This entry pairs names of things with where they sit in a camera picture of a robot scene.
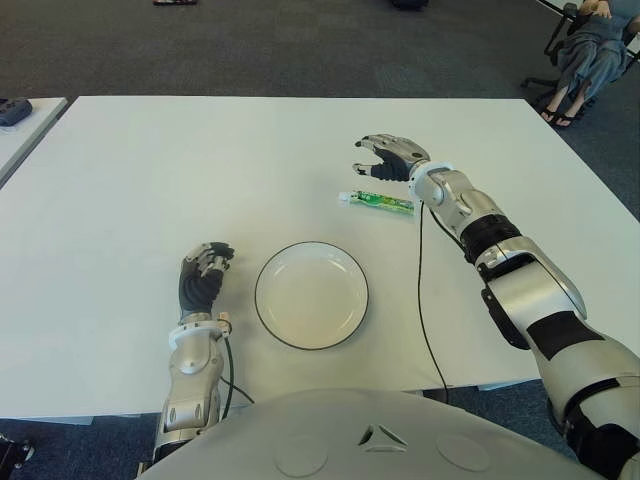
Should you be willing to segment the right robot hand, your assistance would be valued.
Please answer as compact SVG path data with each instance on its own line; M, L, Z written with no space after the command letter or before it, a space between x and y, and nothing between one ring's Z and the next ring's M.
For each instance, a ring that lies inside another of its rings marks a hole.
M408 182L417 165L430 161L427 151L414 141L390 134L371 134L355 142L357 148L371 151L376 164L354 163L352 170L360 176L383 181Z

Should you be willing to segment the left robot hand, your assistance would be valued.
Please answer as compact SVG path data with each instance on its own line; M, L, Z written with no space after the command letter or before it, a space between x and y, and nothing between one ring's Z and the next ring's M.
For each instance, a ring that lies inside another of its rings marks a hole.
M183 258L178 282L182 321L192 314L211 313L233 258L234 249L223 242L202 243Z

